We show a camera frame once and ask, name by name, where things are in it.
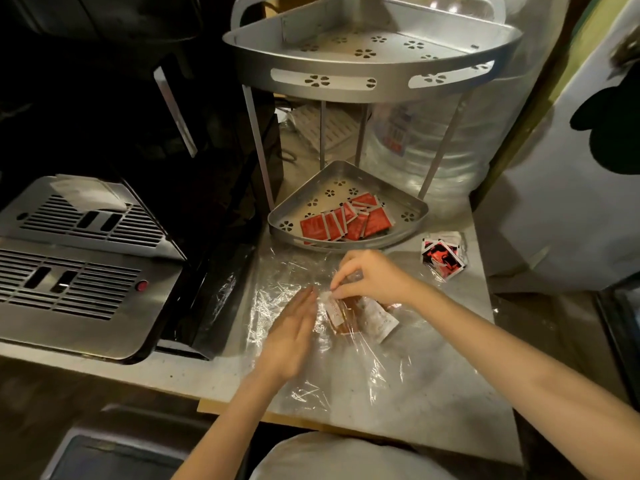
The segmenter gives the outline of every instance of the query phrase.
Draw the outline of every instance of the hand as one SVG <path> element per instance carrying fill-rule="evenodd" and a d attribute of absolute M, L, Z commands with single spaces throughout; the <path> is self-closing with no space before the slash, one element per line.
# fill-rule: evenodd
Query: hand
<path fill-rule="evenodd" d="M 274 380 L 278 389 L 302 369 L 311 347 L 316 316 L 317 294 L 309 286 L 296 293 L 271 325 L 255 371 Z"/>
<path fill-rule="evenodd" d="M 359 269 L 363 279 L 340 285 Z M 380 251 L 349 251 L 331 281 L 331 290 L 336 299 L 368 296 L 379 303 L 410 303 L 417 283 Z"/>

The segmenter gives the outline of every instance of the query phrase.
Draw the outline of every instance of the table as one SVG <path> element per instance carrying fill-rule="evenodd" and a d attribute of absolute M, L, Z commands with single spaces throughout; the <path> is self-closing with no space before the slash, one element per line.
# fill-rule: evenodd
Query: table
<path fill-rule="evenodd" d="M 284 163 L 285 183 L 278 200 L 313 175 L 317 168 L 317 160 L 296 140 L 292 134 L 282 135 L 283 147 L 292 148 L 298 160 L 295 164 Z M 468 256 L 468 268 L 449 282 L 444 291 L 493 322 L 470 209 L 450 221 L 428 220 L 421 229 L 423 232 L 444 230 L 458 230 L 465 235 Z M 270 236 L 265 233 L 262 239 Z M 391 251 L 399 253 L 396 257 L 417 257 L 419 247 L 417 235 Z M 219 413 L 246 373 L 245 330 L 251 297 L 252 290 L 247 287 L 227 345 L 222 354 L 210 362 L 153 352 L 140 363 L 119 365 L 6 343 L 0 343 L 0 355 L 202 399 L 199 410 Z M 264 419 L 329 431 L 347 429 L 360 435 L 384 436 L 521 465 L 510 405 L 443 339 L 436 337 L 429 346 L 426 356 L 420 358 L 425 364 L 424 370 L 421 369 L 424 382 L 401 403 L 388 404 L 384 411 L 359 407 L 362 398 L 358 395 L 364 392 L 351 390 L 350 372 L 334 371 L 329 398 L 332 407 L 323 424 L 314 422 L 316 418 L 303 411 L 296 417 L 284 416 L 287 408 L 278 400 L 269 406 Z"/>

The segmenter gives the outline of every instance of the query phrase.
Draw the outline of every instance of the white countertop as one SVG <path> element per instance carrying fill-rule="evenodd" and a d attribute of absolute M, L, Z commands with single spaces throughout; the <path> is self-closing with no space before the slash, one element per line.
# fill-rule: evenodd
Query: white countertop
<path fill-rule="evenodd" d="M 283 146 L 291 148 L 294 145 L 291 136 L 283 134 Z M 303 182 L 316 171 L 316 161 L 302 158 L 298 151 L 296 153 L 299 158 L 295 164 L 284 163 L 286 182 L 279 200 L 295 187 L 292 181 Z M 493 322 L 470 209 L 449 222 L 427 222 L 423 229 L 424 232 L 452 230 L 462 232 L 467 240 L 468 268 L 447 283 L 443 290 L 460 304 Z M 420 235 L 417 235 L 392 251 L 416 253 L 420 240 Z M 395 256 L 402 262 L 406 258 L 412 259 L 409 254 Z M 224 352 L 210 362 L 153 352 L 140 363 L 119 365 L 6 343 L 0 343 L 0 355 L 173 394 L 228 402 L 246 370 L 244 347 L 250 295 L 247 289 L 244 306 L 240 307 Z M 421 356 L 412 354 L 412 367 L 420 381 L 414 381 L 410 394 L 396 397 L 384 405 L 363 408 L 363 395 L 368 395 L 368 391 L 352 388 L 353 378 L 349 374 L 353 372 L 345 367 L 332 371 L 331 387 L 326 391 L 331 408 L 323 422 L 521 465 L 520 444 L 510 405 L 436 332 L 432 331 L 429 336 L 428 343 L 420 351 Z M 291 414 L 279 397 L 272 402 L 269 411 Z M 297 414 L 317 420 L 317 414 L 312 411 L 307 414 L 301 410 Z"/>

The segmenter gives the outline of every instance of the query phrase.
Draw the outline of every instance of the floor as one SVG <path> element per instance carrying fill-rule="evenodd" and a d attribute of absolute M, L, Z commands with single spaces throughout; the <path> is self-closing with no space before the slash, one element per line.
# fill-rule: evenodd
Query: floor
<path fill-rule="evenodd" d="M 588 294 L 555 298 L 493 296 L 492 302 L 498 324 L 625 398 Z M 196 401 L 191 399 L 0 358 L 0 472 L 3 478 L 36 480 L 69 427 L 111 403 L 201 417 L 196 412 Z M 527 459 L 527 478 L 583 478 L 524 419 L 516 419 Z M 250 467 L 274 444 L 299 432 L 301 430 L 295 428 L 261 424 L 252 444 Z M 523 478 L 516 468 L 505 465 L 446 452 L 427 453 L 461 480 Z"/>

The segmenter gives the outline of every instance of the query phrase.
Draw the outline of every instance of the coffee machine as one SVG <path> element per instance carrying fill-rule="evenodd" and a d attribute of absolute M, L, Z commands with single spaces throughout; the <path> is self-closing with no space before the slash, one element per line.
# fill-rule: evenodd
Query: coffee machine
<path fill-rule="evenodd" d="M 268 212 L 233 1 L 0 0 L 0 340 L 215 355 Z M 277 190 L 273 95 L 253 97 Z"/>

